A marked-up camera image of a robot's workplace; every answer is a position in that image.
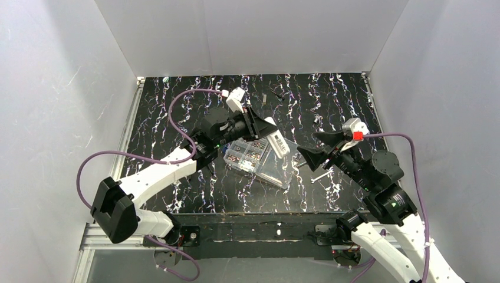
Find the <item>white remote control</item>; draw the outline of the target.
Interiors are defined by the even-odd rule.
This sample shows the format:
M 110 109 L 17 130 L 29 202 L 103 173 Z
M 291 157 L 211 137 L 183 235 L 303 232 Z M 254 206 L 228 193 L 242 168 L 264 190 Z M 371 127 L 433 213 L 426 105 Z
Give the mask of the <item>white remote control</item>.
M 283 159 L 284 157 L 290 154 L 290 147 L 285 141 L 274 119 L 271 116 L 269 116 L 265 118 L 265 121 L 275 126 L 275 130 L 272 133 L 267 134 L 265 138 L 270 143 L 277 157 L 279 159 Z

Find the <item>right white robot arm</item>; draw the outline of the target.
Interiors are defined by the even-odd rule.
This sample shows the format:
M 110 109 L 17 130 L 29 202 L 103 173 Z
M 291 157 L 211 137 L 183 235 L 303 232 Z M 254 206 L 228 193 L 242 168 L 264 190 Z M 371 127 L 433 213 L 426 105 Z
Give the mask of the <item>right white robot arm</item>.
M 397 156 L 378 150 L 364 159 L 352 148 L 343 148 L 350 142 L 388 136 L 389 133 L 361 131 L 317 132 L 315 137 L 324 144 L 322 149 L 298 147 L 311 170 L 336 166 L 364 189 L 368 193 L 363 199 L 366 208 L 400 248 L 394 247 L 356 210 L 337 218 L 335 237 L 364 248 L 398 282 L 463 282 L 430 237 L 423 201 L 420 199 L 416 206 L 399 185 L 404 172 Z

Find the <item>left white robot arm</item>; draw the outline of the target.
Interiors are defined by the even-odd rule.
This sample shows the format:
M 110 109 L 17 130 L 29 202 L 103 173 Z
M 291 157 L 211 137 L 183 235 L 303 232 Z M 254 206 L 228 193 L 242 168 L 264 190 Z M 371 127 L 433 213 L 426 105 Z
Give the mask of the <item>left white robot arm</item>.
M 133 235 L 177 237 L 182 226 L 171 213 L 143 210 L 142 206 L 161 190 L 209 165 L 221 146 L 238 139 L 252 142 L 275 137 L 278 132 L 271 119 L 259 117 L 250 107 L 233 113 L 214 108 L 186 141 L 162 160 L 154 160 L 147 168 L 120 180 L 102 180 L 91 215 L 112 243 Z

